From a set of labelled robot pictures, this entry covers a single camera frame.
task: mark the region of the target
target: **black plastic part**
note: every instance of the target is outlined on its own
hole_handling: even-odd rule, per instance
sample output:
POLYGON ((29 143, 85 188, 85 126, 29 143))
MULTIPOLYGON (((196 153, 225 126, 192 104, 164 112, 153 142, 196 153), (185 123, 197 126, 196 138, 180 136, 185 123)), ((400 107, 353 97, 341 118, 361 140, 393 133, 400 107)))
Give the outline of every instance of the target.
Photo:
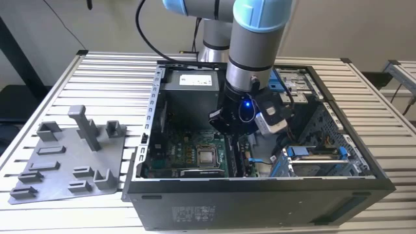
POLYGON ((361 74, 377 90, 385 87, 392 79, 392 75, 388 72, 361 72, 361 74))
POLYGON ((342 61, 342 63, 352 63, 349 58, 338 58, 338 59, 342 61))
POLYGON ((181 178, 224 178, 222 170, 184 170, 181 171, 181 178))
POLYGON ((245 71, 252 71, 252 72, 261 72, 268 70, 273 65, 265 66, 265 67, 249 67, 249 66, 244 66, 240 63, 237 63, 236 61, 233 61, 232 57, 228 56, 229 62, 240 69, 245 70, 245 71))
POLYGON ((397 60, 388 60, 388 61, 392 65, 397 65, 397 66, 401 65, 401 63, 397 60))
POLYGON ((88 50, 78 50, 77 55, 82 56, 88 54, 88 50))
POLYGON ((202 44, 204 44, 205 47, 208 47, 212 50, 228 50, 229 49, 229 45, 226 45, 226 46, 216 46, 216 45, 210 45, 205 41, 202 41, 202 44))
POLYGON ((148 142, 148 138, 149 138, 149 135, 146 135, 145 133, 142 133, 142 136, 141 136, 141 144, 145 144, 148 142))
POLYGON ((0 17, 0 49, 10 62, 21 80, 24 81, 33 97, 38 102, 44 99, 48 94, 48 89, 44 86, 37 73, 32 67, 30 62, 16 42, 10 31, 0 17))

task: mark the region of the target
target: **green circuit board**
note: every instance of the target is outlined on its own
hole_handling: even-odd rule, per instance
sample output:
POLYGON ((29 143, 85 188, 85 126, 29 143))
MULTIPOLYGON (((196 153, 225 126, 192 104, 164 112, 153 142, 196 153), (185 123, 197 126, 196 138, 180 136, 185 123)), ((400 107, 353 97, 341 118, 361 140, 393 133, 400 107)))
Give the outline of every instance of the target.
POLYGON ((188 169, 224 170, 228 177, 226 151, 224 136, 214 130, 197 132, 168 132, 165 158, 152 158, 150 172, 154 177, 178 177, 188 169), (212 156, 212 161, 201 163, 201 152, 212 156))

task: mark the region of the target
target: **motherboard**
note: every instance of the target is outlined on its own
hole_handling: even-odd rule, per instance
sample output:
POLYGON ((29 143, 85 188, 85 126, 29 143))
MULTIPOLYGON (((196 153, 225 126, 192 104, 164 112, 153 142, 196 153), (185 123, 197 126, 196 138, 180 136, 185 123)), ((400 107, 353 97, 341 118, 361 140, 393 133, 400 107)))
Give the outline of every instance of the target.
POLYGON ((225 141, 218 132, 169 130, 166 135, 165 154, 150 159, 150 177, 228 177, 225 141))

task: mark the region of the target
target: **white label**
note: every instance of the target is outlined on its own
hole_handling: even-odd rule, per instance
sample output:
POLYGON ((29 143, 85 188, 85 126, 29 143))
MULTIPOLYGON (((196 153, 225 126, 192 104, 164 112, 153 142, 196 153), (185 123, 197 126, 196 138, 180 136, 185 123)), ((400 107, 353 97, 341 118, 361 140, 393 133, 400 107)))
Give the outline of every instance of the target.
POLYGON ((212 86, 212 78, 209 75, 181 75, 180 85, 212 86))

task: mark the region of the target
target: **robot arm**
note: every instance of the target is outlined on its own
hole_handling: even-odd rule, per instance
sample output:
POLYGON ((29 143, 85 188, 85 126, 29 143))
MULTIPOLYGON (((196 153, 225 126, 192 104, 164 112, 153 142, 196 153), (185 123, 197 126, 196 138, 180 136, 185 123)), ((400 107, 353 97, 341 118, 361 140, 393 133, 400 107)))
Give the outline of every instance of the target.
POLYGON ((228 99, 224 100, 221 109, 210 114, 209 122, 220 132, 233 134, 237 132, 237 135, 249 134, 256 129, 260 129, 262 134, 280 131, 286 126, 285 118, 290 113, 282 106, 281 100, 273 97, 266 86, 285 23, 289 19, 292 0, 164 0, 162 2, 166 9, 182 15, 206 19, 221 18, 224 21, 229 19, 229 6, 233 3, 233 28, 224 91, 228 99), (245 107, 249 109, 248 118, 241 117, 245 107))

